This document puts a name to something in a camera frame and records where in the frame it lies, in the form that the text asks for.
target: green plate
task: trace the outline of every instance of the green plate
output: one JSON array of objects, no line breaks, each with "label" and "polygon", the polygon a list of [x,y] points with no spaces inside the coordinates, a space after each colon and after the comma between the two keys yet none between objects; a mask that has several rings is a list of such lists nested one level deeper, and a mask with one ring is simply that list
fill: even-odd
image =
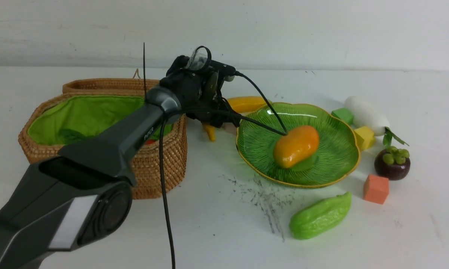
[{"label": "green plate", "polygon": [[[272,106],[288,130],[303,125],[313,126],[319,133],[320,142],[315,153],[316,162],[310,168],[308,163],[298,163],[290,169],[281,168],[274,163],[273,157],[274,144],[281,136],[241,121],[236,147],[243,160],[260,175],[289,186],[321,188],[339,182],[357,168],[361,153],[354,131],[344,121],[314,105],[273,103]],[[267,106],[247,116],[282,130]]]}]

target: antenna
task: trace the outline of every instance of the antenna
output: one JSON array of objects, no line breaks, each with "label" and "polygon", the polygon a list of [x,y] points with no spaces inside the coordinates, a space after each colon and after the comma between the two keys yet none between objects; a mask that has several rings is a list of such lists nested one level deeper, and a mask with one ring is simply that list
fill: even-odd
[{"label": "antenna", "polygon": [[146,88],[146,58],[145,58],[145,45],[143,42],[143,89],[144,89],[144,100],[146,101],[147,98],[147,94],[146,92],[148,91],[148,89]]}]

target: green leaf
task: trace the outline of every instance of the green leaf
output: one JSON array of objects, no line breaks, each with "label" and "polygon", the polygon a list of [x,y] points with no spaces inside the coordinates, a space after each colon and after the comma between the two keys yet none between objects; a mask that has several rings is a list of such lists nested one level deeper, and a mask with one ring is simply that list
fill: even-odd
[{"label": "green leaf", "polygon": [[384,138],[382,139],[382,144],[387,149],[388,152],[391,152],[390,143],[392,142],[392,133],[389,133],[387,129],[385,129]]},{"label": "green leaf", "polygon": [[404,140],[402,140],[402,139],[400,139],[398,136],[396,136],[395,133],[392,133],[392,131],[390,131],[390,128],[389,128],[389,127],[386,127],[386,128],[385,128],[384,139],[385,139],[385,136],[386,136],[388,133],[389,133],[395,140],[397,140],[397,142],[399,142],[399,143],[401,143],[401,144],[403,144],[403,145],[409,145],[408,143],[405,143]]}]

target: gold rim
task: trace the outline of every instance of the gold rim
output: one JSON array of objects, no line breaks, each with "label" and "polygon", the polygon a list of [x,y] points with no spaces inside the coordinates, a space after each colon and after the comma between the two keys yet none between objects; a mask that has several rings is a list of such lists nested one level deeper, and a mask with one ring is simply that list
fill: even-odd
[{"label": "gold rim", "polygon": [[[304,188],[304,189],[318,189],[318,188],[327,187],[327,186],[330,186],[330,185],[332,185],[332,184],[336,184],[337,182],[340,182],[341,180],[343,180],[343,179],[345,179],[347,176],[349,176],[352,172],[354,172],[354,170],[357,169],[357,167],[359,166],[359,163],[361,162],[361,150],[359,149],[359,145],[357,144],[356,133],[354,133],[354,130],[351,128],[351,126],[349,126],[349,124],[347,124],[345,121],[342,121],[342,120],[339,119],[339,118],[336,118],[336,117],[332,116],[332,114],[330,114],[329,112],[327,112],[327,111],[325,111],[324,109],[322,109],[322,108],[320,108],[320,107],[318,107],[318,106],[315,106],[315,105],[306,104],[306,103],[291,104],[291,103],[286,103],[286,102],[273,102],[271,105],[273,105],[273,104],[308,105],[308,106],[312,106],[312,107],[315,107],[315,108],[317,108],[317,109],[320,109],[320,110],[324,111],[324,112],[327,113],[330,117],[332,117],[332,118],[334,118],[334,119],[337,119],[338,121],[342,122],[343,124],[345,124],[345,125],[347,126],[347,128],[349,128],[349,130],[351,130],[351,133],[352,133],[352,135],[354,136],[354,145],[355,145],[355,147],[356,147],[356,149],[357,149],[358,158],[357,158],[356,165],[354,165],[354,167],[353,167],[351,170],[349,170],[349,172],[347,172],[346,174],[344,174],[344,175],[343,175],[342,177],[340,177],[339,179],[334,180],[333,182],[329,182],[329,183],[321,184],[321,185],[298,185],[298,184],[292,184],[292,183],[282,182],[282,181],[279,181],[279,180],[277,180],[277,179],[274,179],[274,178],[272,178],[272,177],[269,177],[269,176],[263,174],[262,172],[260,172],[259,170],[257,170],[256,167],[254,167],[252,164],[250,164],[250,163],[248,162],[248,160],[246,160],[246,158],[243,156],[243,154],[241,153],[241,150],[239,149],[239,146],[238,146],[238,139],[239,139],[239,127],[238,127],[238,128],[236,128],[236,142],[235,142],[235,143],[236,143],[236,149],[238,150],[239,156],[241,156],[241,158],[245,161],[245,163],[246,163],[247,165],[249,165],[249,166],[250,166],[254,171],[256,171],[259,175],[261,175],[262,177],[264,177],[264,178],[266,178],[266,179],[269,179],[269,180],[271,180],[271,181],[274,181],[274,182],[277,182],[277,183],[279,183],[279,184],[283,184],[283,185],[286,185],[286,186],[298,187],[298,188]],[[256,109],[255,111],[251,112],[250,114],[255,113],[255,112],[257,112],[257,111],[260,111],[260,110],[263,109],[264,107],[267,107],[267,105],[264,105],[264,106],[260,107],[259,109]]]}]

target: white eggplant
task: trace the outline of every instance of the white eggplant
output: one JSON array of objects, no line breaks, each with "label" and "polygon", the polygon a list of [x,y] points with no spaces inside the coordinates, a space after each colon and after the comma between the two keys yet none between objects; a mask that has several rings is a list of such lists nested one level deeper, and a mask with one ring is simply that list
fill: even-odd
[{"label": "white eggplant", "polygon": [[362,97],[348,97],[344,102],[344,107],[354,114],[353,124],[357,128],[367,126],[374,132],[375,136],[383,136],[385,127],[390,128],[387,117]]}]

